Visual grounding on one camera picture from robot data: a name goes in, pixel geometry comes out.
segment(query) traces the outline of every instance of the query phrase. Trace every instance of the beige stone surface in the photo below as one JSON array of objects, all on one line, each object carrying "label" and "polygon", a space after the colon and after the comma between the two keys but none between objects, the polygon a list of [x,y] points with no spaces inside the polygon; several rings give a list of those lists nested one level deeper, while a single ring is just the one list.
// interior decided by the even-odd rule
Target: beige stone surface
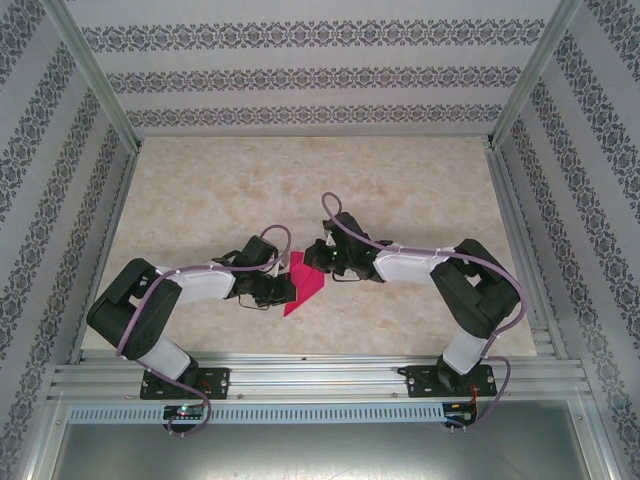
[{"label": "beige stone surface", "polygon": [[[514,271],[477,138],[148,138],[101,290],[126,263],[203,263],[283,223],[293,248],[322,236],[320,195],[331,190],[374,239],[445,247],[478,239]],[[270,240],[282,247],[284,235]],[[435,287],[359,282],[326,287],[288,317],[237,301],[174,310],[165,333],[188,351],[432,354],[456,323]],[[84,348],[112,349],[88,329]],[[535,355],[522,322],[493,353]]]}]

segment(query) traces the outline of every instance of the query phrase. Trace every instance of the mounting plate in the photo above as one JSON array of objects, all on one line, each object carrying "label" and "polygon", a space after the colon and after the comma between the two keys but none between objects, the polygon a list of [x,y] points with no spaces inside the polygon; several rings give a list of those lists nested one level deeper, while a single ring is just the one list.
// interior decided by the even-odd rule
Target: mounting plate
[{"label": "mounting plate", "polygon": [[[210,400],[226,400],[229,392],[228,368],[199,368],[195,388],[204,392]],[[140,387],[142,400],[197,400],[200,397],[160,380],[145,370]]]},{"label": "mounting plate", "polygon": [[440,383],[435,365],[409,365],[398,368],[398,373],[407,378],[409,398],[468,397],[471,385],[478,389],[478,397],[495,397],[498,393],[490,365],[475,367],[470,373],[469,382],[454,391]]}]

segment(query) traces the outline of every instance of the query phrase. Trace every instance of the enclosure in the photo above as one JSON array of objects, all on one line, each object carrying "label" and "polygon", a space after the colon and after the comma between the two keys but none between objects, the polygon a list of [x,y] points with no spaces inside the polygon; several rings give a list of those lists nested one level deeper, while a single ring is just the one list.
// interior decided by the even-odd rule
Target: enclosure
[{"label": "enclosure", "polygon": [[[640,478],[638,8],[2,0],[2,478]],[[454,338],[438,290],[328,277],[287,316],[176,308],[164,334],[229,373],[171,438],[182,402],[141,398],[89,308],[133,258],[270,224],[303,252],[325,191],[376,241],[474,238],[515,275],[491,418],[450,431],[469,398],[398,374]]]}]

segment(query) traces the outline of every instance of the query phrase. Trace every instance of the patterned wallpaper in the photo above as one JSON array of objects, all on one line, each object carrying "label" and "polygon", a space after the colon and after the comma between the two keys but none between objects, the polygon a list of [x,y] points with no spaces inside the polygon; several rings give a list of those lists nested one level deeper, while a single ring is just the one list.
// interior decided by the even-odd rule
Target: patterned wallpaper
[{"label": "patterned wallpaper", "polygon": [[0,0],[0,479],[68,361],[128,152],[36,0]]},{"label": "patterned wallpaper", "polygon": [[503,155],[565,345],[640,478],[640,9],[586,1]]},{"label": "patterned wallpaper", "polygon": [[68,2],[140,137],[489,133],[558,0],[175,3]]}]

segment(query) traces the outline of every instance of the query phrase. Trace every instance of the metal floor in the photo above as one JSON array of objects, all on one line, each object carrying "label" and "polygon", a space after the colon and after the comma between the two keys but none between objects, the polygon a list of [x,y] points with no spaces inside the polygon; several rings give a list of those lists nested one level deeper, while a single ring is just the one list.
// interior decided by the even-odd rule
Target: metal floor
[{"label": "metal floor", "polygon": [[503,403],[482,427],[211,425],[171,438],[154,425],[69,425],[59,480],[440,480],[589,478],[566,402]]}]

